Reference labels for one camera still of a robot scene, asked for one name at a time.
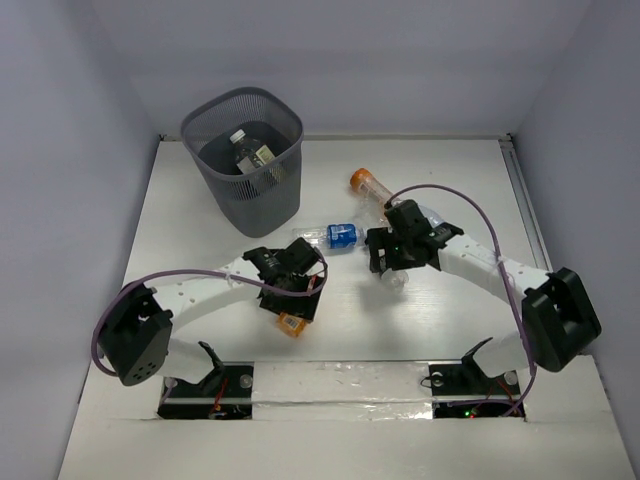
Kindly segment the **clear bottle black label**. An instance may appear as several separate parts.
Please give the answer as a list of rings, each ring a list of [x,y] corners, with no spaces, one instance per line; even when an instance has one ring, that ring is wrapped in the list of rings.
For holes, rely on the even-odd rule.
[[[386,270],[384,273],[379,274],[379,280],[383,286],[387,289],[400,292],[404,289],[405,285],[409,281],[409,276],[406,271],[391,269]]]

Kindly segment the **orange juice bottle brown cap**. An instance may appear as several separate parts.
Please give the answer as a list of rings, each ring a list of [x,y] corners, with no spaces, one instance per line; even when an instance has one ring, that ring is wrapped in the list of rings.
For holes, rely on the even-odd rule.
[[[276,326],[292,338],[299,337],[307,325],[305,319],[287,313],[281,313],[276,321]]]

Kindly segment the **clear apple juice bottle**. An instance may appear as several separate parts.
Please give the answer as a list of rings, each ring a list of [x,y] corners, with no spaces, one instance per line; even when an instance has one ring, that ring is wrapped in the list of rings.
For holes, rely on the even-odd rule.
[[[234,146],[236,166],[242,174],[250,174],[276,158],[264,142],[249,137],[243,129],[233,133],[229,140]]]

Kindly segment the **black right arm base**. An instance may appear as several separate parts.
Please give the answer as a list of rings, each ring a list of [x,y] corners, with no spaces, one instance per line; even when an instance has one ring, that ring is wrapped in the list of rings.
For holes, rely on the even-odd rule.
[[[475,362],[474,355],[491,340],[489,337],[481,341],[458,362],[428,366],[428,373],[419,385],[433,395],[436,419],[526,418],[523,405],[510,412],[521,395],[517,372],[511,370],[488,377]]]

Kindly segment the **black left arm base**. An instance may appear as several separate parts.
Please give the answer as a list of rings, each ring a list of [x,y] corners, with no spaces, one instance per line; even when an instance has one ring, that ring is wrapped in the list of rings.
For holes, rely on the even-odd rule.
[[[250,420],[254,364],[225,364],[209,344],[198,344],[212,370],[196,384],[171,379],[164,387],[157,415],[165,420]]]

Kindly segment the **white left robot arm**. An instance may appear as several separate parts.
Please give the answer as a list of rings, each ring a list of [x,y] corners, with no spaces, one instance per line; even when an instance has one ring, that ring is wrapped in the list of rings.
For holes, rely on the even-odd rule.
[[[189,384],[201,395],[221,387],[225,365],[206,342],[175,333],[216,311],[254,300],[291,337],[313,322],[327,262],[302,238],[282,249],[259,247],[218,270],[179,269],[125,285],[102,313],[91,340],[94,365],[127,386],[159,375]]]

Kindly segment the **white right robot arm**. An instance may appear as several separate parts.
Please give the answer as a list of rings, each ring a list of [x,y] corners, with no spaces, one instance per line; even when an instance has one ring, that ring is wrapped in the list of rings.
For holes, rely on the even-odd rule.
[[[369,268],[376,274],[421,267],[464,279],[514,307],[514,333],[473,347],[460,368],[462,384],[482,392],[511,370],[536,366],[557,373],[602,332],[579,275],[547,271],[501,256],[461,228],[430,218],[413,200],[390,206],[387,226],[366,233]]]

